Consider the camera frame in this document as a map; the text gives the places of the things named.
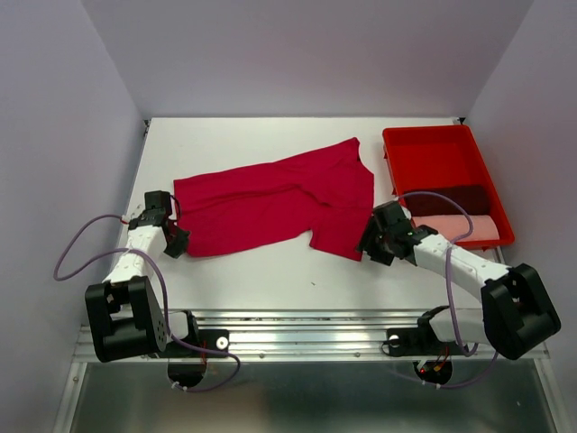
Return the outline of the red t-shirt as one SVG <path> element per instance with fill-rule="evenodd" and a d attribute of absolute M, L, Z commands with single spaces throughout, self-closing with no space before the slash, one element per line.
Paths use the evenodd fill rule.
<path fill-rule="evenodd" d="M 360 261 L 374 175 L 356 138 L 274 162 L 174 180 L 188 254 L 239 253 L 311 234 L 310 247 Z"/>

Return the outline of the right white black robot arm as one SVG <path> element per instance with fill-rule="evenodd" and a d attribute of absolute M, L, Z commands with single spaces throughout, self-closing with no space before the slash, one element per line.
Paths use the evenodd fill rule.
<path fill-rule="evenodd" d="M 388 332 L 392 356 L 451 354 L 469 345 L 489 345 L 517 360 L 558 333 L 561 320 L 538 272 L 521 263 L 510 267 L 488 261 L 451 243 L 428 226 L 412 226 L 403 207 L 390 201 L 372 210 L 358 245 L 376 263 L 396 259 L 444 277 L 479 302 L 476 309 L 447 305 L 425 312 L 413 327 Z"/>

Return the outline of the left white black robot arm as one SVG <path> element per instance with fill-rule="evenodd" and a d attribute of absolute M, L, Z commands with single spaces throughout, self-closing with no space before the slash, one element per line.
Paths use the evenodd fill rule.
<path fill-rule="evenodd" d="M 200 347 L 200 333 L 182 324 L 167 330 L 151 285 L 162 254 L 178 259 L 188 249 L 189 232 L 178 227 L 179 204 L 168 191 L 144 194 L 144 209 L 129 221 L 126 246 L 103 282 L 85 292 L 96 357 L 103 363 L 163 352 L 167 343 L 180 355 Z"/>

